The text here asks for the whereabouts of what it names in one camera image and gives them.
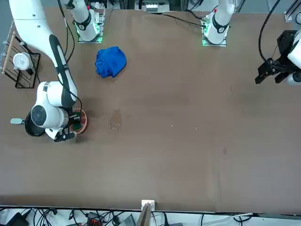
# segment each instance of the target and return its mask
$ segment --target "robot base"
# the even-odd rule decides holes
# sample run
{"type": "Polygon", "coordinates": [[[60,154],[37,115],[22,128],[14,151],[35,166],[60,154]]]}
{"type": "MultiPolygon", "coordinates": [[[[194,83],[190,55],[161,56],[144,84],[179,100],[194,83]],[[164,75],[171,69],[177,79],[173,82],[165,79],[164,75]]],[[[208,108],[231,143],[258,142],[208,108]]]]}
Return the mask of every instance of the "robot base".
{"type": "Polygon", "coordinates": [[[95,29],[99,32],[99,34],[92,39],[91,41],[84,41],[79,34],[79,28],[75,25],[77,34],[79,35],[78,42],[79,43],[102,43],[103,41],[103,26],[105,21],[105,9],[103,10],[103,13],[95,12],[95,29]]]}
{"type": "MultiPolygon", "coordinates": [[[[73,112],[79,114],[80,109],[76,108],[73,112]]],[[[80,123],[74,123],[71,125],[71,131],[76,132],[77,134],[83,133],[88,125],[88,118],[84,110],[80,112],[80,123]]]]}
{"type": "Polygon", "coordinates": [[[226,41],[227,34],[226,34],[224,40],[220,44],[213,44],[206,38],[205,33],[207,33],[208,26],[210,25],[209,15],[207,15],[206,17],[203,17],[201,19],[201,25],[206,26],[206,28],[202,27],[202,46],[222,46],[222,47],[227,46],[227,41],[226,41]]]}

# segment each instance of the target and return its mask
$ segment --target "cable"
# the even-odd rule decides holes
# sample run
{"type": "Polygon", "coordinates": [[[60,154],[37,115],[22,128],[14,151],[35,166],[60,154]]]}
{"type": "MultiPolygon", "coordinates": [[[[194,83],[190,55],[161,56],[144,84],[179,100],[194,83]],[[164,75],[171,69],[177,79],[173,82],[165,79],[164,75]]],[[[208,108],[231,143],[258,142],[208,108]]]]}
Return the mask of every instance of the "cable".
{"type": "MultiPolygon", "coordinates": [[[[74,40],[74,36],[73,36],[73,34],[72,34],[72,31],[71,31],[71,29],[70,29],[70,27],[69,27],[69,24],[68,24],[67,21],[66,21],[65,14],[64,14],[64,12],[63,12],[62,4],[61,4],[61,0],[57,0],[57,3],[58,3],[58,5],[59,5],[61,14],[62,14],[62,16],[64,17],[64,20],[65,20],[65,22],[66,22],[67,28],[69,29],[69,31],[70,31],[70,33],[71,33],[71,36],[72,36],[72,40],[73,40],[72,51],[71,51],[71,53],[70,53],[68,59],[66,60],[66,62],[68,63],[69,60],[70,60],[70,58],[71,58],[71,56],[72,56],[72,54],[73,54],[73,52],[74,52],[74,49],[75,49],[75,40],[74,40]]],[[[61,82],[60,79],[58,79],[58,81],[59,81],[60,84],[67,90],[67,92],[68,92],[69,94],[71,94],[72,96],[74,96],[74,97],[80,102],[80,111],[79,111],[79,115],[80,115],[81,110],[82,110],[82,108],[83,108],[83,107],[82,107],[82,106],[83,106],[83,103],[82,103],[81,99],[80,99],[77,95],[73,94],[73,93],[72,93],[72,92],[71,92],[71,91],[70,91],[70,90],[69,90],[69,89],[61,82]]]]}
{"type": "Polygon", "coordinates": [[[66,53],[67,53],[67,50],[68,50],[68,34],[69,34],[68,27],[66,27],[66,33],[67,33],[67,39],[66,39],[66,50],[64,52],[64,56],[66,56],[66,53]]]}
{"type": "Polygon", "coordinates": [[[88,217],[88,213],[84,213],[81,209],[80,209],[80,212],[82,213],[82,214],[84,214],[85,215],[85,217],[88,217]]]}
{"type": "Polygon", "coordinates": [[[259,33],[259,38],[258,38],[258,50],[259,50],[259,54],[261,56],[261,58],[263,59],[263,61],[265,63],[267,63],[268,65],[270,65],[272,68],[275,68],[275,69],[279,69],[279,70],[283,70],[285,69],[285,67],[280,67],[280,66],[276,66],[276,65],[273,65],[271,62],[269,62],[262,54],[262,51],[261,51],[261,37],[262,37],[262,32],[263,32],[263,29],[265,27],[265,25],[267,24],[270,16],[272,15],[273,11],[275,10],[276,6],[279,4],[281,0],[277,0],[275,5],[273,6],[273,8],[271,9],[271,11],[269,12],[267,18],[265,19],[265,21],[263,22],[263,25],[260,29],[260,33],[259,33]]]}
{"type": "Polygon", "coordinates": [[[66,24],[66,29],[67,29],[67,42],[66,42],[67,46],[66,46],[66,51],[65,51],[65,53],[67,53],[67,49],[68,49],[68,29],[69,29],[69,31],[70,31],[70,33],[71,33],[71,37],[72,37],[72,40],[73,40],[72,51],[71,51],[71,53],[70,53],[68,59],[66,60],[66,62],[69,62],[69,60],[70,60],[70,58],[71,58],[71,56],[72,56],[72,54],[73,54],[73,52],[74,52],[74,49],[75,49],[75,39],[74,39],[73,33],[72,33],[72,31],[71,31],[71,29],[70,29],[70,27],[69,27],[69,24],[68,24],[68,22],[67,22],[67,20],[66,20],[66,17],[65,17],[64,11],[63,11],[63,7],[62,7],[61,0],[57,0],[57,3],[58,3],[58,6],[59,6],[59,8],[60,8],[61,14],[62,14],[62,16],[63,16],[63,18],[64,18],[64,21],[65,21],[65,24],[66,24]]]}
{"type": "Polygon", "coordinates": [[[204,0],[198,0],[197,3],[190,9],[193,10],[198,4],[199,6],[203,3],[204,0]]]}
{"type": "Polygon", "coordinates": [[[155,218],[154,212],[151,212],[151,214],[154,217],[155,225],[157,226],[157,222],[156,222],[156,218],[155,218]]]}
{"type": "Polygon", "coordinates": [[[190,12],[196,19],[199,19],[199,20],[203,19],[203,16],[197,16],[197,15],[195,15],[194,12],[192,12],[192,11],[189,10],[189,9],[187,9],[186,11],[187,11],[187,12],[190,12]]]}
{"type": "Polygon", "coordinates": [[[46,211],[47,213],[45,213],[44,210],[42,209],[42,212],[43,212],[43,214],[45,215],[44,220],[46,220],[47,225],[48,225],[48,226],[52,226],[51,223],[50,223],[50,222],[48,221],[48,219],[47,219],[47,215],[50,213],[50,210],[48,210],[48,212],[46,211]]]}
{"type": "Polygon", "coordinates": [[[277,47],[278,47],[278,44],[276,45],[276,47],[275,47],[275,49],[274,49],[274,52],[273,52],[273,55],[272,55],[271,58],[273,58],[273,56],[274,56],[274,54],[275,54],[275,52],[276,52],[277,47]]]}
{"type": "Polygon", "coordinates": [[[107,214],[103,217],[103,223],[108,223],[109,222],[109,220],[110,220],[110,217],[111,217],[111,213],[113,213],[113,212],[109,212],[109,217],[108,217],[108,220],[106,221],[106,220],[104,220],[104,218],[105,218],[105,216],[107,216],[107,214]]]}
{"type": "Polygon", "coordinates": [[[243,214],[238,214],[238,215],[235,215],[235,216],[228,216],[228,217],[226,217],[224,219],[221,219],[221,220],[215,220],[215,221],[204,223],[203,226],[209,226],[209,225],[214,225],[214,224],[227,222],[228,220],[230,220],[234,217],[249,217],[249,216],[252,216],[252,215],[253,215],[253,213],[243,213],[243,214]]]}
{"type": "Polygon", "coordinates": [[[198,27],[205,27],[204,25],[200,25],[200,24],[196,24],[196,23],[194,23],[194,22],[190,22],[190,21],[187,21],[187,20],[183,20],[183,19],[178,18],[178,17],[176,17],[176,16],[167,15],[167,14],[161,14],[161,15],[163,15],[163,16],[168,16],[168,17],[171,17],[171,18],[180,20],[180,21],[182,21],[182,22],[184,22],[184,23],[187,23],[187,24],[190,24],[190,25],[194,25],[194,26],[198,26],[198,27]]]}
{"type": "Polygon", "coordinates": [[[75,216],[74,216],[74,210],[72,210],[71,213],[72,213],[72,217],[73,217],[73,220],[74,220],[75,224],[77,226],[79,226],[79,224],[76,222],[76,219],[75,219],[75,216]]]}
{"type": "Polygon", "coordinates": [[[36,215],[37,215],[38,209],[34,212],[33,215],[33,226],[36,226],[36,215]]]}
{"type": "Polygon", "coordinates": [[[198,220],[198,225],[199,225],[199,226],[203,226],[203,219],[204,219],[204,214],[202,214],[202,218],[200,218],[200,219],[198,220]]]}
{"type": "MultiPolygon", "coordinates": [[[[115,217],[118,217],[120,214],[124,213],[124,211],[122,211],[121,213],[115,215],[115,217]]],[[[113,220],[113,218],[111,220],[109,220],[104,226],[108,225],[111,221],[113,220]]]]}
{"type": "Polygon", "coordinates": [[[36,66],[34,65],[34,62],[33,62],[33,58],[31,56],[31,54],[29,54],[29,56],[30,56],[30,59],[32,60],[32,65],[33,65],[33,68],[34,68],[34,72],[37,75],[37,79],[38,79],[39,83],[41,83],[41,80],[40,80],[39,75],[38,75],[38,71],[37,71],[36,66]]]}
{"type": "Polygon", "coordinates": [[[167,220],[167,215],[165,212],[163,212],[164,214],[164,226],[169,226],[168,220],[167,220]]]}
{"type": "Polygon", "coordinates": [[[213,12],[217,7],[218,7],[218,5],[216,7],[214,7],[211,12],[213,12]]]}
{"type": "Polygon", "coordinates": [[[71,50],[71,53],[70,53],[70,55],[69,55],[69,57],[68,57],[68,59],[67,59],[67,62],[69,62],[69,60],[70,60],[70,58],[71,58],[71,56],[72,56],[72,54],[73,54],[73,52],[74,52],[74,49],[75,49],[75,40],[74,40],[73,33],[72,33],[72,31],[71,31],[71,29],[70,29],[68,23],[67,23],[67,27],[68,27],[68,29],[69,29],[69,31],[70,31],[70,33],[71,33],[71,37],[72,37],[72,41],[73,41],[72,50],[71,50]]]}
{"type": "Polygon", "coordinates": [[[248,218],[242,220],[241,217],[239,217],[239,220],[236,220],[235,217],[234,217],[234,220],[235,220],[236,222],[242,224],[243,222],[246,222],[246,221],[248,221],[248,220],[251,219],[251,218],[252,218],[252,216],[249,216],[248,218]]]}

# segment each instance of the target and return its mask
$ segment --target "black cable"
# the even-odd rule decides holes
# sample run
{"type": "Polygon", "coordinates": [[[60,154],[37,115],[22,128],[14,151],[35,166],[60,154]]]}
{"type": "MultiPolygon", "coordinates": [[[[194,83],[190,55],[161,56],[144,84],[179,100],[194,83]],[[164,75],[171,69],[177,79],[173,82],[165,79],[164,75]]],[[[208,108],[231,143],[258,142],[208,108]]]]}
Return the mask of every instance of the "black cable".
{"type": "Polygon", "coordinates": [[[268,61],[262,54],[262,51],[261,51],[261,37],[262,37],[262,32],[263,32],[263,29],[265,27],[265,25],[267,24],[270,16],[272,15],[273,11],[275,10],[276,6],[279,4],[281,0],[277,0],[275,5],[273,6],[273,8],[271,9],[271,11],[269,12],[267,18],[265,19],[265,21],[263,22],[263,25],[260,29],[260,33],[259,33],[259,38],[258,38],[258,50],[259,50],[259,54],[261,56],[261,58],[263,59],[263,61],[265,63],[267,63],[268,65],[270,65],[272,68],[275,68],[275,69],[278,69],[278,70],[283,70],[285,69],[285,67],[280,67],[280,66],[276,66],[276,65],[273,65],[270,61],[268,61]]]}
{"type": "Polygon", "coordinates": [[[103,223],[108,223],[109,222],[109,220],[110,220],[110,217],[111,217],[111,213],[113,213],[113,212],[109,212],[109,217],[108,217],[108,220],[105,220],[105,216],[107,216],[107,214],[103,217],[103,223]]]}
{"type": "MultiPolygon", "coordinates": [[[[218,5],[216,7],[218,7],[218,5]]],[[[213,12],[216,9],[216,7],[214,7],[211,12],[213,12]]]]}
{"type": "Polygon", "coordinates": [[[239,219],[240,219],[240,226],[243,226],[243,221],[242,221],[241,217],[239,217],[239,219]]]}
{"type": "Polygon", "coordinates": [[[203,225],[203,219],[204,219],[204,215],[202,215],[201,226],[203,225]]]}
{"type": "Polygon", "coordinates": [[[198,4],[199,6],[203,3],[204,0],[198,0],[197,3],[190,9],[193,10],[198,4]]]}
{"type": "Polygon", "coordinates": [[[71,37],[72,37],[72,41],[73,41],[73,47],[72,47],[71,53],[70,53],[70,55],[69,55],[69,57],[68,57],[68,59],[67,59],[67,62],[69,62],[69,60],[70,60],[70,58],[71,58],[71,56],[72,56],[72,54],[73,54],[73,52],[74,52],[74,49],[75,49],[75,40],[74,40],[73,33],[72,33],[72,31],[71,31],[71,29],[70,29],[70,27],[69,27],[69,24],[68,24],[67,22],[66,22],[66,24],[67,24],[67,27],[68,27],[70,33],[71,33],[71,37]]]}
{"type": "Polygon", "coordinates": [[[73,217],[73,220],[74,220],[75,224],[76,224],[77,226],[79,226],[79,224],[76,222],[76,219],[75,219],[75,216],[74,216],[74,210],[72,210],[72,217],[73,217]]]}
{"type": "Polygon", "coordinates": [[[33,226],[36,226],[36,215],[37,215],[37,212],[38,212],[38,210],[36,210],[34,212],[34,215],[33,215],[33,226]]]}
{"type": "Polygon", "coordinates": [[[47,210],[47,211],[44,212],[44,210],[42,209],[42,212],[43,212],[43,214],[45,215],[44,220],[46,220],[48,226],[52,226],[51,223],[50,223],[50,222],[48,221],[48,219],[47,219],[47,215],[50,213],[50,210],[47,210]]]}
{"type": "Polygon", "coordinates": [[[64,52],[64,56],[66,56],[67,51],[68,51],[68,34],[69,34],[69,32],[68,32],[68,27],[66,27],[66,33],[67,33],[67,38],[66,38],[66,50],[65,50],[65,52],[64,52]]]}
{"type": "Polygon", "coordinates": [[[37,222],[37,225],[39,224],[39,222],[40,222],[40,226],[45,225],[44,222],[45,222],[45,220],[46,220],[47,225],[48,225],[48,226],[51,226],[50,222],[47,220],[47,215],[49,214],[49,212],[50,212],[51,210],[46,210],[46,212],[44,212],[43,209],[41,209],[41,210],[38,209],[38,211],[39,211],[39,213],[41,214],[41,216],[40,216],[40,218],[39,218],[39,220],[38,220],[38,222],[37,222]]]}
{"type": "Polygon", "coordinates": [[[203,16],[197,16],[197,15],[195,15],[195,13],[192,12],[190,9],[187,9],[186,11],[187,11],[187,12],[190,12],[196,19],[201,20],[201,19],[203,18],[203,16]]]}
{"type": "Polygon", "coordinates": [[[85,217],[88,217],[88,213],[84,213],[82,210],[80,210],[80,212],[82,213],[82,214],[84,214],[85,215],[85,217]]]}
{"type": "MultiPolygon", "coordinates": [[[[61,0],[57,0],[57,3],[58,3],[58,5],[59,5],[61,14],[62,14],[62,16],[64,17],[64,20],[65,20],[65,22],[66,22],[67,28],[69,29],[69,31],[70,31],[70,33],[71,33],[71,36],[72,36],[72,40],[73,40],[72,51],[71,51],[71,53],[70,53],[68,59],[66,60],[66,62],[68,63],[68,61],[70,60],[70,58],[71,58],[71,56],[72,56],[72,54],[73,54],[73,52],[74,52],[74,49],[75,49],[75,40],[74,40],[74,36],[73,36],[73,34],[72,34],[72,31],[71,31],[71,29],[70,29],[70,27],[69,27],[69,25],[68,25],[68,23],[67,23],[67,21],[66,21],[65,14],[64,14],[64,12],[63,12],[62,4],[61,4],[61,0]]],[[[71,91],[70,91],[70,90],[69,90],[69,89],[61,82],[60,79],[58,79],[58,81],[59,81],[60,84],[67,90],[67,92],[68,92],[69,94],[73,95],[77,100],[79,100],[79,102],[80,102],[80,111],[79,111],[79,115],[80,115],[81,110],[82,110],[82,106],[83,106],[82,101],[80,100],[80,98],[79,98],[77,95],[73,94],[73,93],[72,93],[72,92],[71,92],[71,91]]]]}
{"type": "Polygon", "coordinates": [[[169,226],[168,220],[167,220],[167,215],[165,212],[163,212],[164,214],[164,226],[169,226]]]}
{"type": "Polygon", "coordinates": [[[275,52],[276,52],[277,47],[278,47],[278,44],[276,45],[276,47],[275,47],[275,49],[274,49],[274,52],[273,52],[273,55],[272,55],[271,58],[273,58],[273,56],[274,56],[274,54],[275,54],[275,52]]]}
{"type": "Polygon", "coordinates": [[[163,16],[168,16],[168,17],[171,17],[171,18],[180,20],[180,21],[182,21],[182,22],[184,22],[184,23],[187,23],[187,24],[190,24],[190,25],[194,25],[194,26],[198,26],[198,27],[206,27],[206,26],[204,26],[204,25],[200,25],[200,24],[196,24],[196,23],[194,23],[194,22],[190,22],[190,21],[187,21],[187,20],[183,20],[183,19],[178,18],[178,17],[176,17],[176,16],[167,15],[167,14],[161,14],[161,15],[163,15],[163,16]]]}
{"type": "Polygon", "coordinates": [[[99,219],[99,223],[101,224],[100,215],[99,215],[97,210],[96,210],[96,213],[97,213],[97,216],[98,216],[98,219],[99,219]]]}
{"type": "Polygon", "coordinates": [[[153,218],[154,218],[154,221],[155,221],[155,225],[157,226],[157,222],[156,222],[156,218],[155,218],[155,215],[154,215],[154,212],[151,212],[153,218]]]}
{"type": "MultiPolygon", "coordinates": [[[[118,217],[120,214],[124,213],[125,211],[122,211],[121,213],[115,215],[115,217],[118,217]]],[[[104,226],[108,225],[111,221],[113,220],[113,218],[111,220],[109,220],[104,226]]]]}
{"type": "Polygon", "coordinates": [[[235,219],[235,217],[233,217],[234,218],[234,220],[236,221],[236,222],[238,222],[238,223],[242,223],[242,222],[246,222],[246,221],[248,221],[249,219],[251,219],[252,218],[252,216],[249,216],[248,218],[246,218],[246,219],[241,219],[241,217],[239,217],[239,220],[237,220],[237,219],[235,219]]]}

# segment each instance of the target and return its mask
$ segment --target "white cable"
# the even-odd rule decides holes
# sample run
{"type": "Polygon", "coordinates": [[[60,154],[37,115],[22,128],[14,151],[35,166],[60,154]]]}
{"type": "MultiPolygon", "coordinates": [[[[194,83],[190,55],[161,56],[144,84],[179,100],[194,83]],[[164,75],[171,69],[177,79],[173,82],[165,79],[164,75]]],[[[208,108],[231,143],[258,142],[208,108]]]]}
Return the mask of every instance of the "white cable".
{"type": "Polygon", "coordinates": [[[233,219],[233,218],[238,218],[238,217],[249,217],[249,216],[252,216],[252,215],[253,215],[253,213],[243,213],[243,214],[238,214],[238,215],[234,215],[234,216],[228,216],[228,217],[226,217],[226,218],[224,218],[224,219],[221,219],[221,220],[215,220],[215,221],[203,223],[202,226],[209,226],[209,225],[224,223],[224,222],[227,222],[228,220],[231,220],[231,219],[233,219]]]}

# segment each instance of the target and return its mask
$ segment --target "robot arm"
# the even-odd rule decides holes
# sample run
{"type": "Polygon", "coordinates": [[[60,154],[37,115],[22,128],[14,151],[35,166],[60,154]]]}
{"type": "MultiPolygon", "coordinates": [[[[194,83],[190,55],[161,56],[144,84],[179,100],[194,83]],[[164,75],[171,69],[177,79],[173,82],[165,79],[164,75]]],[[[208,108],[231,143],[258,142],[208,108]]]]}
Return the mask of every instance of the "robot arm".
{"type": "Polygon", "coordinates": [[[213,44],[220,44],[229,28],[230,19],[235,11],[235,6],[230,0],[219,0],[216,10],[213,10],[210,15],[210,25],[205,36],[213,44]]]}
{"type": "Polygon", "coordinates": [[[40,0],[9,0],[9,4],[20,37],[49,56],[56,68],[59,81],[42,82],[38,86],[31,117],[52,139],[57,139],[68,125],[68,109],[72,109],[77,101],[76,86],[60,42],[47,24],[40,0]]]}
{"type": "Polygon", "coordinates": [[[92,41],[99,33],[99,14],[87,9],[84,0],[62,0],[67,9],[71,11],[78,32],[82,40],[92,41]]]}
{"type": "MultiPolygon", "coordinates": [[[[70,75],[62,47],[48,26],[40,0],[10,0],[9,4],[20,37],[26,44],[50,57],[60,82],[77,96],[77,89],[70,75]]],[[[66,89],[63,89],[59,82],[48,89],[50,93],[56,93],[55,96],[48,97],[53,106],[72,107],[77,100],[66,89]]]]}
{"type": "Polygon", "coordinates": [[[301,85],[301,29],[296,33],[293,46],[287,58],[298,67],[295,72],[287,77],[289,85],[301,85]]]}
{"type": "Polygon", "coordinates": [[[276,75],[275,82],[287,78],[289,85],[301,85],[301,30],[284,31],[277,39],[280,57],[268,58],[258,68],[255,83],[260,84],[270,75],[276,75]]]}

